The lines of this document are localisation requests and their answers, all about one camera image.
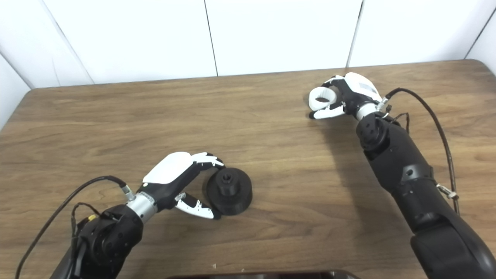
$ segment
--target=black cylindrical object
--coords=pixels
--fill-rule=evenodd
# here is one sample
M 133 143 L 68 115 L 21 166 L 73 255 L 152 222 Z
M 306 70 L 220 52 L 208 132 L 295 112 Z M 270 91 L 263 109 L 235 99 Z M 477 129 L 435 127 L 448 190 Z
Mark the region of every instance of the black cylindrical object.
M 237 168 L 224 168 L 210 177 L 206 194 L 211 205 L 223 215 L 237 215 L 251 203 L 251 180 Z

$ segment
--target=silver metal connector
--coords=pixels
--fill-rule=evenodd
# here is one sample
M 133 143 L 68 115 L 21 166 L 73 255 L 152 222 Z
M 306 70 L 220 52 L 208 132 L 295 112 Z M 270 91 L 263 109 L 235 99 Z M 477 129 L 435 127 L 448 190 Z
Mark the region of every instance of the silver metal connector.
M 127 197 L 128 201 L 131 202 L 131 201 L 134 201 L 134 199 L 136 199 L 136 196 L 131 191 L 131 188 L 129 188 L 128 185 L 126 185 L 125 187 L 122 187 L 122 191 L 124 192 L 124 195 Z
M 378 104 L 377 106 L 375 107 L 378 111 L 380 111 L 384 105 L 386 105 L 388 103 L 389 99 L 384 97 Z
M 445 194 L 448 199 L 450 200 L 456 200 L 459 198 L 458 194 L 448 188 L 446 188 L 445 186 L 441 185 L 441 184 L 437 184 L 435 186 L 441 193 Z

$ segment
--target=robotic arm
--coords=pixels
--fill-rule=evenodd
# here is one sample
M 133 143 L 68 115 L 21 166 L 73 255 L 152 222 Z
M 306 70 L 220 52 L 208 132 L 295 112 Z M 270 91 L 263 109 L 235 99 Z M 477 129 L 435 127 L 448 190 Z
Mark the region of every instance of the robotic arm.
M 329 92 L 332 85 L 341 100 Z M 317 101 L 318 97 L 329 102 Z M 496 279 L 489 248 L 442 197 L 433 169 L 408 133 L 380 112 L 385 102 L 368 79 L 350 72 L 312 90 L 310 118 L 348 114 L 358 120 L 356 133 L 364 155 L 412 230 L 410 244 L 429 279 Z M 451 198 L 456 195 L 440 190 Z
M 219 219 L 217 210 L 182 192 L 202 170 L 212 167 L 222 169 L 224 164 L 207 152 L 169 154 L 143 178 L 136 195 L 124 187 L 126 204 L 79 223 L 75 251 L 67 251 L 51 279 L 114 279 L 140 242 L 144 224 L 164 209 L 177 207 L 199 217 Z

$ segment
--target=white robotic hand cover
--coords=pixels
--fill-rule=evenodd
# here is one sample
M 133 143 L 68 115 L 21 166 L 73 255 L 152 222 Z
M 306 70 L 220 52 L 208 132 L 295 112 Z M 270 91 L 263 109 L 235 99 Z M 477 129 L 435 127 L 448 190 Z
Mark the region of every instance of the white robotic hand cover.
M 178 178 L 194 163 L 211 163 L 212 166 L 223 166 L 217 157 L 207 152 L 191 155 L 188 152 L 174 152 L 158 163 L 144 178 L 143 183 L 168 184 Z
M 380 102 L 382 99 L 374 84 L 366 77 L 354 72 L 349 72 L 345 76 L 336 75 L 324 82 L 322 86 L 310 91 L 309 106 L 313 110 L 310 114 L 311 118 L 332 118 L 345 113 L 344 102 L 337 103 L 338 97 L 336 92 L 329 88 L 333 85 L 332 82 L 337 79 L 344 79 L 349 89 L 354 93 L 365 95 L 377 102 Z M 322 102 L 319 100 L 321 98 L 327 99 L 327 101 Z
M 169 184 L 178 179 L 192 165 L 196 164 L 200 170 L 210 167 L 222 167 L 224 164 L 217 157 L 207 152 L 191 155 L 188 152 L 175 152 L 167 155 L 144 178 L 143 184 Z M 198 199 L 187 193 L 180 193 L 175 197 L 176 208 L 203 218 L 219 219 L 220 213 L 204 205 Z

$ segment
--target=metal clip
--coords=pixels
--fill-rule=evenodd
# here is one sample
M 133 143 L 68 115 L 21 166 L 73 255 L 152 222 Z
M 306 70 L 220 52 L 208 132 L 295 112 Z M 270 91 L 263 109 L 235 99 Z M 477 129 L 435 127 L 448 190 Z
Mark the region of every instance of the metal clip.
M 448 199 L 450 200 L 457 200 L 458 198 L 460 198 L 458 196 L 458 194 L 448 188 L 446 188 L 445 186 L 441 185 L 441 184 L 437 184 L 435 186 L 441 193 L 445 194 L 446 197 L 448 197 Z

